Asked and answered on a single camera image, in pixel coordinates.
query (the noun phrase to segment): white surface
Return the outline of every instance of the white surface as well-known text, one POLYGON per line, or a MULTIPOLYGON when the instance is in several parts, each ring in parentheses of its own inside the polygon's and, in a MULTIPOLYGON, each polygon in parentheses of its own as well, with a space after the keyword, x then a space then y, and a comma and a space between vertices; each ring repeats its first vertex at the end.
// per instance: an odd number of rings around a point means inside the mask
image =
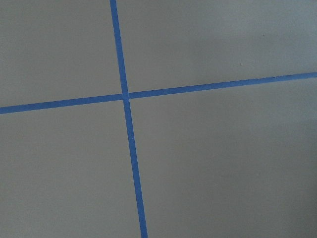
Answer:
POLYGON ((122 102, 0 115, 0 237, 140 237, 122 102))
POLYGON ((0 107, 121 92, 104 0, 0 1, 0 107))
POLYGON ((317 71, 313 0, 120 0, 131 92, 317 71))
POLYGON ((149 237, 317 236, 317 79, 132 101, 149 237))

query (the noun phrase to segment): blue line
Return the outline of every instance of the blue line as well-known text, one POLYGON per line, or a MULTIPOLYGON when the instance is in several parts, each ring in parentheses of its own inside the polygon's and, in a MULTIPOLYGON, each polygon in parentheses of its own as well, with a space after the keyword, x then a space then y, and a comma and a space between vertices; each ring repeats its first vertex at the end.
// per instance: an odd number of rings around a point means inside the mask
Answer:
POLYGON ((113 94, 113 95, 97 96, 97 97, 89 97, 89 98, 77 98, 77 99, 45 102, 45 103, 33 103, 33 104, 2 107, 0 108, 0 114, 33 111, 33 110, 40 110, 40 109, 47 109, 47 108, 60 108, 60 107, 118 101, 118 100, 122 100, 122 94, 113 94))
POLYGON ((111 6, 115 46, 116 46, 116 50, 117 50, 119 74, 120 74, 124 113, 125 113, 125 122, 126 122, 127 133, 128 133, 128 141, 129 141, 129 149, 130 149, 130 157, 131 157, 131 165, 132 165, 132 174, 133 174, 134 190, 135 190, 135 196, 136 196, 137 208, 138 208, 138 214, 139 214, 141 237, 147 238, 148 232, 147 232, 147 225, 146 225, 146 220, 145 220, 144 204, 143 204, 143 199, 142 199, 140 173, 139 173, 137 151, 136 151, 135 140, 134 140, 128 83, 127 83, 127 78, 126 78, 126 73, 125 73, 125 65, 124 65, 124 57, 123 57, 123 49, 122 49, 122 42, 121 42, 121 34, 120 34, 120 26, 119 26, 116 1, 110 0, 110 6, 111 6))
POLYGON ((268 78, 254 78, 254 79, 246 79, 246 80, 231 81, 231 82, 210 83, 210 84, 202 84, 202 85, 195 85, 195 86, 185 86, 185 87, 177 87, 177 88, 166 88, 166 89, 134 92, 134 93, 130 93, 129 97, 131 99, 145 98, 145 97, 153 97, 153 96, 160 96, 160 95, 167 95, 167 94, 187 93, 187 92, 204 91, 204 90, 219 89, 219 88, 229 88, 229 87, 246 86, 246 85, 252 85, 252 84, 273 83, 273 82, 280 82, 280 81, 308 79, 308 78, 316 78, 316 77, 317 77, 317 72, 268 77, 268 78))
MULTIPOLYGON (((252 84, 264 84, 264 83, 273 83, 273 82, 280 82, 280 81, 309 79, 309 78, 317 78, 317 72, 134 92, 134 93, 129 93, 129 98, 130 99, 146 98, 146 97, 154 97, 154 96, 176 94, 176 93, 196 92, 196 91, 212 90, 212 89, 219 89, 219 88, 238 87, 238 86, 246 86, 246 85, 252 85, 252 84)), ((91 103, 119 101, 122 99, 123 99, 122 94, 113 94, 113 95, 96 96, 96 97, 89 97, 89 98, 77 98, 77 99, 68 99, 68 100, 60 100, 60 101, 53 101, 53 102, 24 104, 24 105, 2 107, 0 108, 0 114, 26 112, 26 111, 33 111, 33 110, 48 109, 48 108, 60 108, 60 107, 76 106, 76 105, 91 104, 91 103)))

